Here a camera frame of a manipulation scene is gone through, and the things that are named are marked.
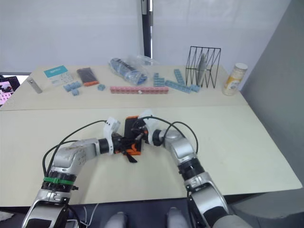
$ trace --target white wall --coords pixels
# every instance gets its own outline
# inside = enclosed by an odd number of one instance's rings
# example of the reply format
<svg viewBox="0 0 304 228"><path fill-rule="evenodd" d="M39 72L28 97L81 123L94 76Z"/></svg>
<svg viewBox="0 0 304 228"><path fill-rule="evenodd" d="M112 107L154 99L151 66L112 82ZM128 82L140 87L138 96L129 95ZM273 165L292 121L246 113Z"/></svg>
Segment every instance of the white wall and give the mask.
<svg viewBox="0 0 304 228"><path fill-rule="evenodd" d="M290 0L154 0L153 58L185 65L190 46L222 48L220 63L257 63Z"/></svg>
<svg viewBox="0 0 304 228"><path fill-rule="evenodd" d="M142 53L138 2L0 0L0 72L104 65L112 57Z"/></svg>

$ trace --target gray wall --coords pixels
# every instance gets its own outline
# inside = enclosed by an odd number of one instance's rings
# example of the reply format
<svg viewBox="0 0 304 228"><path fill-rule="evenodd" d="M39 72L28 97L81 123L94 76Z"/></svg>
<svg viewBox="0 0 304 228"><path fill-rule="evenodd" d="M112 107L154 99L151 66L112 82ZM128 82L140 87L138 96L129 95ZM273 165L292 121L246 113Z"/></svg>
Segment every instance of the gray wall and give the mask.
<svg viewBox="0 0 304 228"><path fill-rule="evenodd" d="M304 184L304 0L292 0L242 89Z"/></svg>

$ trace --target black metal file organizer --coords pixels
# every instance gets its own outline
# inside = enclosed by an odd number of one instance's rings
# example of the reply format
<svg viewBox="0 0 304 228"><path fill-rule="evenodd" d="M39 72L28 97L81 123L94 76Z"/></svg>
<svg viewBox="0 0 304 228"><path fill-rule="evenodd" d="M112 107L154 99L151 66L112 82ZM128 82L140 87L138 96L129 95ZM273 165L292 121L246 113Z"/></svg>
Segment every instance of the black metal file organizer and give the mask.
<svg viewBox="0 0 304 228"><path fill-rule="evenodd" d="M186 64L186 85L197 85L208 88L211 80L215 88L221 49L218 47L191 46Z"/></svg>

